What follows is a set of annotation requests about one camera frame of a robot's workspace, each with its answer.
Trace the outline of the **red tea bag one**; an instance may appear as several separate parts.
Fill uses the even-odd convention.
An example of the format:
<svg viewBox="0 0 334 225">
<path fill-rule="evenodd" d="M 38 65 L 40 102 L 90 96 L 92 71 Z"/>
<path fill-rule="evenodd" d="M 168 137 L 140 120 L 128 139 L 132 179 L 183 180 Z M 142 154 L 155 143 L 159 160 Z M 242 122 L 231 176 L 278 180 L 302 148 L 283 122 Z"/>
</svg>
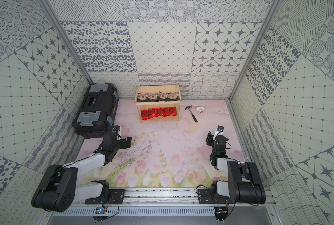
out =
<svg viewBox="0 0 334 225">
<path fill-rule="evenodd" d="M 141 110 L 141 117 L 142 117 L 142 120 L 149 120 L 150 117 L 149 117 L 148 110 Z"/>
</svg>

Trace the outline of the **red tea bag two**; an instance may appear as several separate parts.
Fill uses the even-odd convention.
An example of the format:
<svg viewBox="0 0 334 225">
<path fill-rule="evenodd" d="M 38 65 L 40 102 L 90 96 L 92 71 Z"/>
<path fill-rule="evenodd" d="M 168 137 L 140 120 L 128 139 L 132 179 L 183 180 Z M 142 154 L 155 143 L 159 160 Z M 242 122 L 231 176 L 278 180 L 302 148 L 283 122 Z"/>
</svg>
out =
<svg viewBox="0 0 334 225">
<path fill-rule="evenodd" d="M 155 118 L 156 117 L 156 109 L 155 108 L 148 109 L 148 115 L 149 115 L 149 119 Z"/>
</svg>

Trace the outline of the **red tea bag three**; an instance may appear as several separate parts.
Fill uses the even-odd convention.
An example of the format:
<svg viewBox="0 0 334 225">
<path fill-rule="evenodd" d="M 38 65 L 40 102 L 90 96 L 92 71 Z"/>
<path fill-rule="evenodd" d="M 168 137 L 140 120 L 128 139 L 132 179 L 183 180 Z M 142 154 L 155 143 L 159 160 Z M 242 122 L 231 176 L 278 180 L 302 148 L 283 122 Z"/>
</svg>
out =
<svg viewBox="0 0 334 225">
<path fill-rule="evenodd" d="M 163 113 L 163 108 L 159 107 L 159 108 L 155 108 L 155 117 L 163 117 L 164 113 Z"/>
</svg>

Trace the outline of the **red tea bag five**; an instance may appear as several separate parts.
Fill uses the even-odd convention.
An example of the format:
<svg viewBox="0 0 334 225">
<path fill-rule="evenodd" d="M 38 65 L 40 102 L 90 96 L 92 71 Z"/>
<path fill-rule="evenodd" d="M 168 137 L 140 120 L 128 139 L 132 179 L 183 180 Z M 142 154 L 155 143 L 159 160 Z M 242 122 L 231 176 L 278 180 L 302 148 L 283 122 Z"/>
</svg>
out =
<svg viewBox="0 0 334 225">
<path fill-rule="evenodd" d="M 169 108 L 169 115 L 170 116 L 177 116 L 177 109 L 176 109 L 175 106 Z"/>
</svg>

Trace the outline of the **floral tea bag one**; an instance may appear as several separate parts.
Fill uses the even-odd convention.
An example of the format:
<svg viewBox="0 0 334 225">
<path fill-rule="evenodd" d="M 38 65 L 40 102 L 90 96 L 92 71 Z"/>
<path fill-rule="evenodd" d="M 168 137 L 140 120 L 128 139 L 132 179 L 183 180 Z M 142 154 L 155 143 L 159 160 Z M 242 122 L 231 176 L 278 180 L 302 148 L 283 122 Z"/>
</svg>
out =
<svg viewBox="0 0 334 225">
<path fill-rule="evenodd" d="M 138 92 L 137 93 L 137 102 L 147 102 L 147 93 L 145 92 Z"/>
</svg>

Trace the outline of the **red tea bag four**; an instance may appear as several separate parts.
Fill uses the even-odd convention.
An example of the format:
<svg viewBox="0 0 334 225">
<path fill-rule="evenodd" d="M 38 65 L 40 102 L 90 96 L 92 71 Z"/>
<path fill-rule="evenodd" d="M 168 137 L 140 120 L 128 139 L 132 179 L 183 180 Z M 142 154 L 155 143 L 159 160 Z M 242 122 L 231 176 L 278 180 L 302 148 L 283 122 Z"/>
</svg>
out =
<svg viewBox="0 0 334 225">
<path fill-rule="evenodd" d="M 170 116 L 170 108 L 169 107 L 163 107 L 162 108 L 162 113 L 163 113 L 164 118 Z"/>
</svg>

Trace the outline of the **floral tea bag two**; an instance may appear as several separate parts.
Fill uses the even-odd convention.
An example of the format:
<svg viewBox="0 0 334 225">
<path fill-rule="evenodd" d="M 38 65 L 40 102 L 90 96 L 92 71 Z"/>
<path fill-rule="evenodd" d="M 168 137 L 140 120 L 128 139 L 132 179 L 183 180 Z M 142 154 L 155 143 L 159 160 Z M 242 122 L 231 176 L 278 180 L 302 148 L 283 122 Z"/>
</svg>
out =
<svg viewBox="0 0 334 225">
<path fill-rule="evenodd" d="M 148 102 L 158 102 L 159 101 L 158 93 L 147 93 L 146 100 Z"/>
</svg>

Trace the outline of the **floral tea bag three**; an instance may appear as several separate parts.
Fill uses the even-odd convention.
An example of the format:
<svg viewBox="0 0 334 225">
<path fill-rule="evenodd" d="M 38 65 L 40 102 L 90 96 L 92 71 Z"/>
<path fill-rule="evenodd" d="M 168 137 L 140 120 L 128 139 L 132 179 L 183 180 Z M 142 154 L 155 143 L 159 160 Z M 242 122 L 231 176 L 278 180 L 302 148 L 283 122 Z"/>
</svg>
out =
<svg viewBox="0 0 334 225">
<path fill-rule="evenodd" d="M 158 93 L 158 97 L 157 97 L 158 101 L 168 101 L 168 94 L 167 92 L 159 92 Z"/>
</svg>

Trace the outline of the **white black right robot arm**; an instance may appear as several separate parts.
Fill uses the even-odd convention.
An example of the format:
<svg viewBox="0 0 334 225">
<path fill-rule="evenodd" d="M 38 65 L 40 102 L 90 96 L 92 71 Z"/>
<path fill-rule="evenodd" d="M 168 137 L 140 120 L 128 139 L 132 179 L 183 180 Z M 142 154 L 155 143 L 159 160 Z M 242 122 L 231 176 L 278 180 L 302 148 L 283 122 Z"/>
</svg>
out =
<svg viewBox="0 0 334 225">
<path fill-rule="evenodd" d="M 227 181 L 214 181 L 211 184 L 211 200 L 215 203 L 265 204 L 266 194 L 258 168 L 253 162 L 240 162 L 227 156 L 229 139 L 221 131 L 208 133 L 206 144 L 212 148 L 211 165 L 228 174 Z"/>
</svg>

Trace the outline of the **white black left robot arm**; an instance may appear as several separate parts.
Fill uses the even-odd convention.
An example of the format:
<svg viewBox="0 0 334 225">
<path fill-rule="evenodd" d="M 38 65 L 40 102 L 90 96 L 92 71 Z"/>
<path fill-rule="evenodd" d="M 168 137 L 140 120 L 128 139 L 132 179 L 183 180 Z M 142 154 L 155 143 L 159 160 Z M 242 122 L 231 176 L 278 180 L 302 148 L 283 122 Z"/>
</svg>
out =
<svg viewBox="0 0 334 225">
<path fill-rule="evenodd" d="M 130 148 L 132 138 L 121 136 L 119 126 L 102 132 L 102 143 L 93 153 L 83 159 L 65 165 L 51 165 L 47 168 L 31 200 L 31 205 L 48 212 L 64 212 L 72 204 L 101 204 L 105 210 L 113 200 L 109 183 L 104 180 L 78 185 L 77 181 L 87 173 L 110 162 L 119 150 Z"/>
</svg>

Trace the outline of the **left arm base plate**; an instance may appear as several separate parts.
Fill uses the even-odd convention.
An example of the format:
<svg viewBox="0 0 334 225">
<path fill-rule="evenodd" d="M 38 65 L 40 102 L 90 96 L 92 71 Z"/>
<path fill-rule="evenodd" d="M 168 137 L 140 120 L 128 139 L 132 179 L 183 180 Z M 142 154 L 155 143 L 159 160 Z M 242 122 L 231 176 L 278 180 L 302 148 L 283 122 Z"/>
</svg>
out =
<svg viewBox="0 0 334 225">
<path fill-rule="evenodd" d="M 85 204 L 122 204 L 124 200 L 125 189 L 104 189 L 101 194 L 95 198 L 85 200 Z"/>
</svg>

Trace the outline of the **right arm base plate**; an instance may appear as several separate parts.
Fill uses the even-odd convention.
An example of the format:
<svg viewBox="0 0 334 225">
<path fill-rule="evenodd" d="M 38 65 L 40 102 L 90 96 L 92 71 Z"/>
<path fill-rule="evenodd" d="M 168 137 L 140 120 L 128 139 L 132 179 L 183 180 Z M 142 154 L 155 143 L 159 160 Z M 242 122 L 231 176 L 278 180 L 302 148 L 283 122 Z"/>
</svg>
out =
<svg viewBox="0 0 334 225">
<path fill-rule="evenodd" d="M 197 188 L 196 194 L 198 197 L 199 204 L 222 204 L 225 205 L 227 203 L 234 204 L 230 198 L 225 196 L 220 196 L 218 194 L 213 195 L 209 188 Z"/>
</svg>

